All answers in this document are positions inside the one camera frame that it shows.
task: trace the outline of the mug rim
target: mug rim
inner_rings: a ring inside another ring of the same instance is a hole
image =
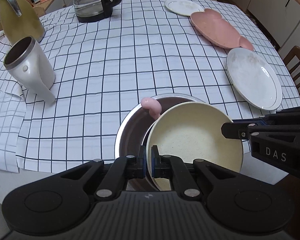
[[[27,36],[19,40],[12,46],[7,55],[4,57],[3,65],[7,70],[18,66],[30,54],[35,46],[35,39],[32,36]]]

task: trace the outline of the pink spoon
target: pink spoon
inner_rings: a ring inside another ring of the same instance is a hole
[[[153,98],[142,98],[141,106],[144,109],[149,109],[149,115],[157,120],[160,117],[162,107],[160,103]]]

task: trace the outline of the white plate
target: white plate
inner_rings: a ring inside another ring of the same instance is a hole
[[[232,49],[226,61],[233,86],[248,102],[264,110],[275,110],[282,102],[282,88],[271,66],[258,54]]]
[[[164,5],[170,11],[183,16],[190,16],[194,12],[204,12],[200,5],[189,0],[166,0]]]
[[[243,160],[242,141],[226,139],[221,126],[232,120],[222,111],[206,103],[186,102],[173,106],[154,123],[146,146],[150,174],[151,147],[157,145],[160,155],[179,156],[192,163],[200,158],[239,172]],[[170,190],[168,179],[154,179],[159,190]]]

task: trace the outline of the pink tray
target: pink tray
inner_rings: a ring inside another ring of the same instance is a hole
[[[253,51],[251,42],[241,36],[217,11],[205,9],[204,12],[194,12],[191,20],[197,30],[217,46],[225,49],[242,47]]]

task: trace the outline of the metal basin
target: metal basin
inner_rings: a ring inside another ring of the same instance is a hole
[[[184,102],[202,102],[202,100],[184,94],[162,94],[153,97],[162,106],[162,113],[169,108]],[[141,107],[141,104],[133,108],[123,120],[115,139],[114,156],[138,155],[140,145],[147,139],[145,135],[149,132],[154,119],[149,111]],[[146,179],[132,179],[130,185],[135,190],[157,190],[157,188]]]

